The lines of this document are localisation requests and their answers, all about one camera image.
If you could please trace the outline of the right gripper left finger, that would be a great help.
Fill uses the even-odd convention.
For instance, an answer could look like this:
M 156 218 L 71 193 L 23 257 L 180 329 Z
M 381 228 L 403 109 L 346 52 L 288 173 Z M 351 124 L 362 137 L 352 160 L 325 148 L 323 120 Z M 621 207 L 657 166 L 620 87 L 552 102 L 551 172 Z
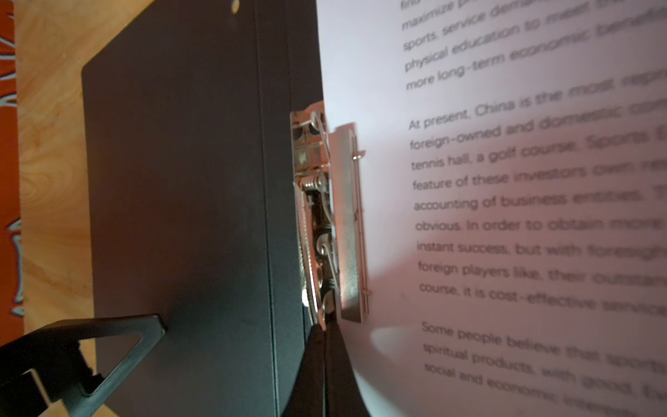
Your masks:
M 312 326 L 295 385 L 283 417 L 323 417 L 325 415 L 325 332 Z

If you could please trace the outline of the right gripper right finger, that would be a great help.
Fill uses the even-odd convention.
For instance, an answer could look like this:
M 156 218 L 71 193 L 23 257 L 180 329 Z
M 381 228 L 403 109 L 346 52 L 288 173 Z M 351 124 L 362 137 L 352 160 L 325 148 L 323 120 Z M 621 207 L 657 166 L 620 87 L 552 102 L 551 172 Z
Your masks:
M 370 416 L 337 322 L 326 330 L 326 409 L 331 417 Z

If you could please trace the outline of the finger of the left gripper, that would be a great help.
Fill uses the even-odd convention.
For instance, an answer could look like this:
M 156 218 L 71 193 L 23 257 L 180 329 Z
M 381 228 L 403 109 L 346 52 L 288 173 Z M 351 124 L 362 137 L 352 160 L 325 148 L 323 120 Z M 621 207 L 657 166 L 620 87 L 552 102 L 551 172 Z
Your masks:
M 56 321 L 1 347 L 1 415 L 38 416 L 61 401 L 70 416 L 92 416 L 166 334 L 160 316 Z M 137 335 L 106 375 L 94 373 L 80 342 Z

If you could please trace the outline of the grey clip folder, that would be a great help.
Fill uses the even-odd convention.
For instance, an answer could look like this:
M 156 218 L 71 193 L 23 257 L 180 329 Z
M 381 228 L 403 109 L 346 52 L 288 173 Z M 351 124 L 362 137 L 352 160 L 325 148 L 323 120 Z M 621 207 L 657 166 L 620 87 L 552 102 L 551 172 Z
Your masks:
M 98 316 L 165 336 L 120 416 L 282 416 L 341 239 L 313 1 L 155 1 L 83 66 Z

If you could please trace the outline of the paper sheet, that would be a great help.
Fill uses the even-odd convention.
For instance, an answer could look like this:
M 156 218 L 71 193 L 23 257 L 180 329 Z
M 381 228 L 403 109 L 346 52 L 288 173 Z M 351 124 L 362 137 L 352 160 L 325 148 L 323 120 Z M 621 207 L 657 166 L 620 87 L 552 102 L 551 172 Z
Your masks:
M 320 1 L 373 416 L 666 413 L 666 4 Z

